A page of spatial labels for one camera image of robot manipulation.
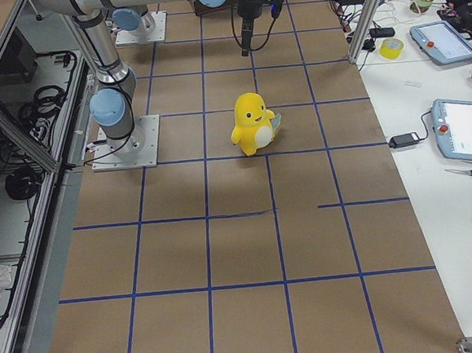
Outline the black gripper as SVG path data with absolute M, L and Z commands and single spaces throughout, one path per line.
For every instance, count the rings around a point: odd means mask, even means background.
M 273 26 L 279 18 L 283 10 L 284 0 L 237 0 L 237 13 L 242 20 L 241 36 L 239 47 L 241 49 L 241 56 L 249 56 L 252 51 L 260 51 L 269 42 Z M 268 28 L 267 35 L 261 46 L 253 48 L 252 38 L 254 35 L 254 22 L 262 15 L 262 10 L 268 6 L 271 10 L 271 24 Z

